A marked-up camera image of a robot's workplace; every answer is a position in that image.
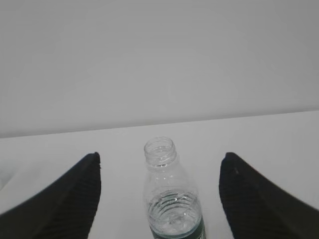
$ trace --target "white wall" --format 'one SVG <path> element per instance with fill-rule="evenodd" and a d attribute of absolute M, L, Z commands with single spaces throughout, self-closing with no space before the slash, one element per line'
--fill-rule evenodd
<path fill-rule="evenodd" d="M 319 1 L 158 2 L 1 1 L 0 137 L 319 109 Z"/>

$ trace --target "white table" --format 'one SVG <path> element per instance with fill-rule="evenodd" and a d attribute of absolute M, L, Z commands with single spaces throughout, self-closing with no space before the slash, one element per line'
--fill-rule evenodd
<path fill-rule="evenodd" d="M 157 135 L 174 140 L 197 181 L 209 239 L 232 238 L 218 194 L 220 162 L 228 151 L 319 209 L 317 111 L 0 139 L 0 168 L 12 168 L 10 162 L 19 171 L 0 191 L 0 213 L 97 151 L 102 195 L 89 238 L 150 239 L 142 202 L 143 146 Z"/>

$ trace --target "white surface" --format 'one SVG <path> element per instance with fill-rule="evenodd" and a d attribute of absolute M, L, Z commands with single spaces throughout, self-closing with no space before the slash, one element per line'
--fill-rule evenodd
<path fill-rule="evenodd" d="M 199 185 L 208 238 L 230 239 L 218 194 L 225 153 L 238 153 L 319 209 L 318 122 L 319 112 L 308 112 L 0 139 L 0 162 L 19 162 L 21 172 L 0 191 L 0 209 L 23 201 L 86 153 L 97 151 L 102 159 L 102 195 L 89 238 L 149 239 L 142 202 L 143 146 L 153 136 L 166 135 Z"/>
<path fill-rule="evenodd" d="M 1 0 L 0 137 L 319 109 L 318 11 Z"/>

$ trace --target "bottle opening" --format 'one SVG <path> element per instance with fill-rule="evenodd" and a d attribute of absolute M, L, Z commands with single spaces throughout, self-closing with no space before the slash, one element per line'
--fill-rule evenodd
<path fill-rule="evenodd" d="M 155 137 L 144 147 L 146 163 L 151 167 L 166 167 L 175 161 L 177 153 L 174 142 L 167 137 Z"/>

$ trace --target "clear plastic bottle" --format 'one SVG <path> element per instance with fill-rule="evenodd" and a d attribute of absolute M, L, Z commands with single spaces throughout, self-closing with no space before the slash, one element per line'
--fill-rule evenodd
<path fill-rule="evenodd" d="M 198 190 L 179 162 L 173 141 L 156 137 L 144 147 L 144 201 L 155 239 L 205 239 Z"/>

